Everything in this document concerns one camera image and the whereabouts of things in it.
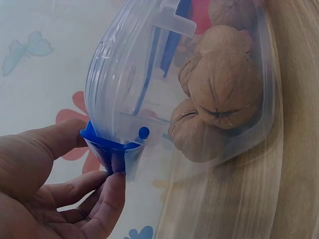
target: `blue plastic piece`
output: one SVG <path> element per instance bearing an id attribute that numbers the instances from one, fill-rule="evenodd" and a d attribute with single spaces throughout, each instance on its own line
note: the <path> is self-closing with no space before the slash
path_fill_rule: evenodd
<path id="1" fill-rule="evenodd" d="M 140 131 L 142 131 L 143 137 L 148 137 L 148 135 L 146 135 L 147 132 L 143 127 Z M 119 144 L 117 142 L 100 138 L 96 135 L 91 122 L 87 124 L 85 130 L 82 130 L 80 134 L 86 140 L 91 150 L 100 159 L 108 173 L 128 173 L 128 170 L 136 171 L 136 169 L 126 168 L 126 165 L 138 165 L 140 155 L 143 152 L 143 146 L 137 143 Z"/>
<path id="2" fill-rule="evenodd" d="M 134 110 L 133 115 L 137 116 L 138 113 L 141 110 L 141 106 L 142 103 L 144 101 L 145 95 L 146 95 L 146 91 L 148 90 L 149 84 L 150 84 L 150 80 L 151 80 L 151 76 L 152 76 L 152 71 L 153 71 L 153 65 L 154 65 L 154 60 L 155 60 L 155 55 L 156 55 L 156 49 L 158 47 L 159 44 L 159 38 L 160 38 L 160 28 L 155 27 L 154 30 L 154 38 L 153 38 L 153 43 L 152 43 L 152 48 L 151 48 L 151 55 L 150 55 L 150 60 L 149 60 L 149 64 L 148 64 L 148 71 L 146 74 L 146 78 L 145 78 L 145 83 L 142 89 L 142 93 L 140 96 L 140 99 L 136 105 L 136 108 Z"/>
<path id="3" fill-rule="evenodd" d="M 150 135 L 150 130 L 147 127 L 142 127 L 139 130 L 139 137 L 142 140 L 147 140 L 149 138 Z"/>
<path id="4" fill-rule="evenodd" d="M 176 15 L 187 18 L 190 6 L 191 0 L 181 0 L 177 7 Z M 180 37 L 181 35 L 176 32 L 169 32 L 163 58 L 160 63 L 160 68 L 164 71 L 164 78 L 167 77 L 168 70 L 178 47 Z"/>

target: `blue heart pattern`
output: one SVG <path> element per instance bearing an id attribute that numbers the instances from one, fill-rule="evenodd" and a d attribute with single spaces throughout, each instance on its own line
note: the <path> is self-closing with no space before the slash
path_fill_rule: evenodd
<path id="1" fill-rule="evenodd" d="M 152 239 L 153 238 L 153 228 L 151 226 L 144 227 L 140 233 L 136 229 L 129 231 L 129 238 L 124 237 L 124 239 Z"/>

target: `blue knob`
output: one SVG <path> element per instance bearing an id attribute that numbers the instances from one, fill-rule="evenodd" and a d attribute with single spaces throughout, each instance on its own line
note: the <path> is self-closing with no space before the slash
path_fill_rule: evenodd
<path id="1" fill-rule="evenodd" d="M 149 135 L 150 135 L 150 130 L 149 130 L 149 128 L 147 128 L 147 127 L 142 127 L 142 128 L 140 128 L 140 130 L 139 130 L 139 137 L 140 137 L 140 139 L 146 140 L 146 139 L 149 138 Z"/>

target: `wooden table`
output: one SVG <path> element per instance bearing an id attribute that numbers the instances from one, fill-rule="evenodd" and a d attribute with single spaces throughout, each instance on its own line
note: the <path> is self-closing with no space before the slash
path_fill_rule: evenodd
<path id="1" fill-rule="evenodd" d="M 319 2 L 266 0 L 265 8 L 273 129 L 250 151 L 172 183 L 159 239 L 319 238 Z"/>

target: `walnut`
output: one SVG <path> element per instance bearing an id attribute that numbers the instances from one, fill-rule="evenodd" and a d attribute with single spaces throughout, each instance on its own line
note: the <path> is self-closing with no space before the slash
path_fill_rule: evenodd
<path id="1" fill-rule="evenodd" d="M 188 87 L 200 117 L 223 129 L 248 122 L 256 114 L 263 93 L 254 62 L 237 47 L 216 49 L 203 56 Z"/>
<path id="2" fill-rule="evenodd" d="M 182 66 L 179 71 L 178 79 L 182 89 L 184 90 L 185 94 L 190 97 L 189 89 L 188 89 L 188 82 L 191 76 L 191 73 L 199 63 L 200 59 L 202 58 L 201 54 L 194 54 L 194 56 L 186 61 L 186 63 Z"/>
<path id="3" fill-rule="evenodd" d="M 200 118 L 190 98 L 174 110 L 168 134 L 186 158 L 201 163 L 217 157 L 226 139 L 221 129 Z"/>
<path id="4" fill-rule="evenodd" d="M 227 46 L 239 47 L 245 52 L 250 52 L 252 39 L 247 31 L 237 31 L 226 25 L 214 26 L 205 32 L 195 52 L 207 54 L 211 50 Z"/>
<path id="5" fill-rule="evenodd" d="M 188 81 L 201 58 L 211 50 L 228 46 L 238 47 L 245 52 L 250 52 L 252 40 L 249 33 L 237 31 L 231 26 L 220 25 L 206 31 L 197 45 L 195 54 L 192 58 L 188 59 L 178 74 L 179 82 L 189 97 Z"/>
<path id="6" fill-rule="evenodd" d="M 256 9 L 253 0 L 211 0 L 208 14 L 213 25 L 228 25 L 243 30 L 251 27 Z"/>

